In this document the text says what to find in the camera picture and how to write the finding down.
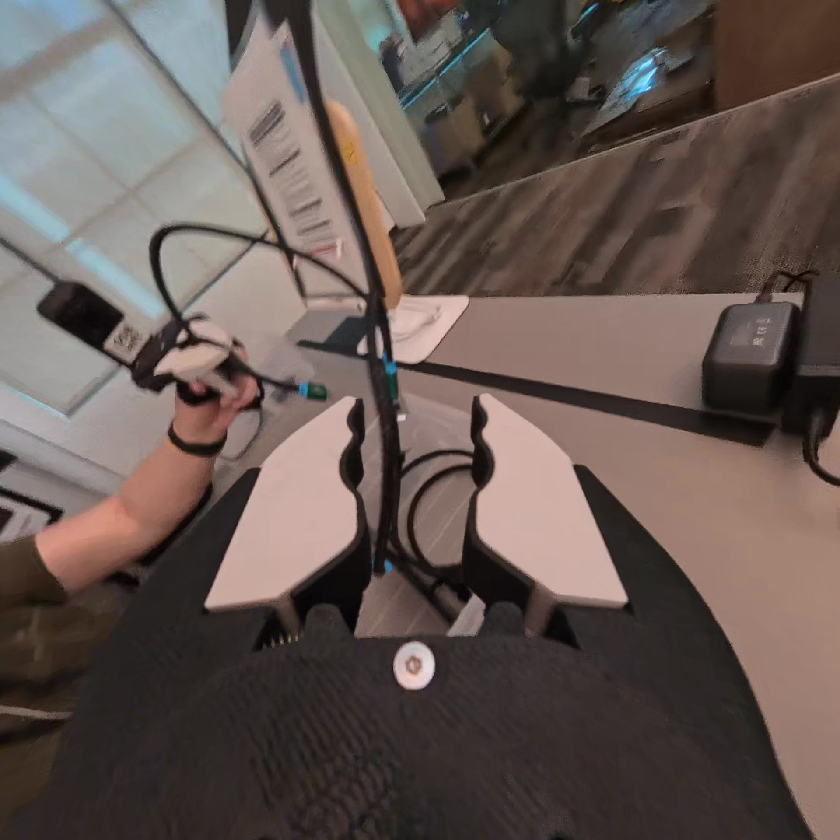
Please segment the large frosted window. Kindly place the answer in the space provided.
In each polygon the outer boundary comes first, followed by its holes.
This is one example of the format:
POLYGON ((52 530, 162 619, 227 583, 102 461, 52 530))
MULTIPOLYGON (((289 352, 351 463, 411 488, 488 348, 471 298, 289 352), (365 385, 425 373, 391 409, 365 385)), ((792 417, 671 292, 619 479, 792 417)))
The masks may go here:
POLYGON ((2 385, 69 414, 116 370, 36 312, 79 280, 141 324, 174 222, 266 228, 224 121, 224 2, 1 2, 2 385))

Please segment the black power brick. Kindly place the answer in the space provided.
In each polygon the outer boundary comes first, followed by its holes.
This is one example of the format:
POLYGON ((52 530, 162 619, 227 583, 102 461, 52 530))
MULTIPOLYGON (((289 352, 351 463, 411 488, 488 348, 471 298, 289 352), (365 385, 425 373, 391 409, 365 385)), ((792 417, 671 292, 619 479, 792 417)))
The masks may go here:
POLYGON ((839 487, 823 467, 820 449, 839 411, 839 281, 800 276, 804 297, 794 331, 789 387, 784 395, 781 431, 801 442, 805 465, 819 480, 839 487))

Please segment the black wristband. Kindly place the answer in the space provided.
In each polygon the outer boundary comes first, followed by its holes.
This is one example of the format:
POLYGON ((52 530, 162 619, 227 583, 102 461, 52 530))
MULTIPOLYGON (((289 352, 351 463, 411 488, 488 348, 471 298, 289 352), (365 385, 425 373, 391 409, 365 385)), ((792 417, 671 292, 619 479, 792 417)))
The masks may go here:
POLYGON ((220 456, 224 450, 228 440, 228 432, 225 432, 222 437, 212 443, 189 442, 178 435, 175 431, 174 423, 171 423, 167 429, 167 437, 170 443, 185 455, 202 459, 214 459, 220 456))

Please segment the black power adapter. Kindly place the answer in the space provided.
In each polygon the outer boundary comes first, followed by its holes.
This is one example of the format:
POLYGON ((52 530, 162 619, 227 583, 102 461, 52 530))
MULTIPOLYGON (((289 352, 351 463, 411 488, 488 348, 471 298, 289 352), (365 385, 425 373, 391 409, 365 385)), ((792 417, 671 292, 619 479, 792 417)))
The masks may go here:
POLYGON ((768 415, 788 382, 800 307, 759 299, 726 307, 701 364, 700 397, 710 410, 768 415))

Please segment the person's olive shirt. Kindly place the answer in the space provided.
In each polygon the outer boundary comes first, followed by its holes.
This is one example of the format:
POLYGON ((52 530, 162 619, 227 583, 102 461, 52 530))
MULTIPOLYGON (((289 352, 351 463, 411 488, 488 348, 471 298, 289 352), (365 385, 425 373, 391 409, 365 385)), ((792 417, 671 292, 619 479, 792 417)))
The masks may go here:
POLYGON ((89 660, 111 633, 140 580, 110 575, 68 595, 26 537, 2 544, 2 746, 37 739, 71 715, 89 660))

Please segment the interior glass wall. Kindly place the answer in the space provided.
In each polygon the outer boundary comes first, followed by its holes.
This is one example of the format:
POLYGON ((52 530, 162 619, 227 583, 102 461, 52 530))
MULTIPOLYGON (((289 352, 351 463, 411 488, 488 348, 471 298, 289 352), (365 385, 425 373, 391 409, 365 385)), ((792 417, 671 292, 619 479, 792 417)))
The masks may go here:
POLYGON ((708 115, 715 2, 461 2, 381 43, 443 198, 708 115))

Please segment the person's left forearm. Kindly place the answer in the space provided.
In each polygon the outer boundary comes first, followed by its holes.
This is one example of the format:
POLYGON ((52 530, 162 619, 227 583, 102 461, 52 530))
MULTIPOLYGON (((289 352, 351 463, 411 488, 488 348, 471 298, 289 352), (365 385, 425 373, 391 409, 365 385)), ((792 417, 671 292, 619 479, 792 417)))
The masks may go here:
POLYGON ((75 595, 141 559, 196 508, 214 467, 165 440, 114 496, 35 536, 46 570, 75 595))

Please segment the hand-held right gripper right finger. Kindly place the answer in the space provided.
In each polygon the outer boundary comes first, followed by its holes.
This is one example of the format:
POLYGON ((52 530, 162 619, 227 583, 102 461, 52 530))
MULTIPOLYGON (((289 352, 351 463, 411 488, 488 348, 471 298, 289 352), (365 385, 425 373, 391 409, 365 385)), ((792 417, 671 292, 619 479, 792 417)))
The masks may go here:
POLYGON ((631 599, 572 457, 490 394, 471 408, 474 445, 463 574, 489 616, 515 607, 526 632, 573 616, 627 616, 631 599))

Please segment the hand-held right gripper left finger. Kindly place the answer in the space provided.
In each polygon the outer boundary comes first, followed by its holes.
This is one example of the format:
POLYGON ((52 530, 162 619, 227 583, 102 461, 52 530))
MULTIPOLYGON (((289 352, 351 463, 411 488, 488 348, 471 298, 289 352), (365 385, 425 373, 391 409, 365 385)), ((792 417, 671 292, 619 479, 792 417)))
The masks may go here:
POLYGON ((204 608, 268 607, 298 632, 315 606, 353 632, 371 582, 371 536, 359 491, 364 403, 345 396, 279 444, 259 468, 204 608))

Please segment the wooden cabinet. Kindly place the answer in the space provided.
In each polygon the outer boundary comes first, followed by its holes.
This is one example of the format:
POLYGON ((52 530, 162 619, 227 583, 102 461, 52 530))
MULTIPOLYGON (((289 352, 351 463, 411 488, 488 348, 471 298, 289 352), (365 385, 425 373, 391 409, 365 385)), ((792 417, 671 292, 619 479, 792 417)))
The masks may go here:
POLYGON ((718 1, 713 28, 718 110, 839 71, 838 1, 718 1))

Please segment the person's left hand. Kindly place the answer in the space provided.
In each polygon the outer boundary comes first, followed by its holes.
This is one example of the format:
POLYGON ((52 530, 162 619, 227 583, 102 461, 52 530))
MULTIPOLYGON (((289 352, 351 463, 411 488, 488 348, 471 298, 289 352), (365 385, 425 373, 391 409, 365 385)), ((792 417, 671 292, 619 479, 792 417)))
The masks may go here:
POLYGON ((228 431, 237 415, 249 410, 263 387, 257 379, 236 369, 232 374, 234 394, 216 395, 200 381, 176 381, 175 414, 171 423, 184 440, 212 443, 228 431))

